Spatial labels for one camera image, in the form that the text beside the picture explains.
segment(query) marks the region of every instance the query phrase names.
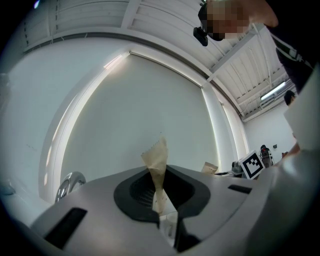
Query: silver faucet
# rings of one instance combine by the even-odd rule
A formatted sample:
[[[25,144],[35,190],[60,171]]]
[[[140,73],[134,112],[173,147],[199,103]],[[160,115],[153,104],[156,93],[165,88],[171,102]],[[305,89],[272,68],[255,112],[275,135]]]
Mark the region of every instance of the silver faucet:
[[[80,186],[86,183],[86,178],[81,172],[74,171],[65,176],[63,182],[61,183],[58,189],[58,192],[56,193],[54,202],[58,202],[66,195],[71,193],[72,189],[75,187],[77,183],[79,183]]]

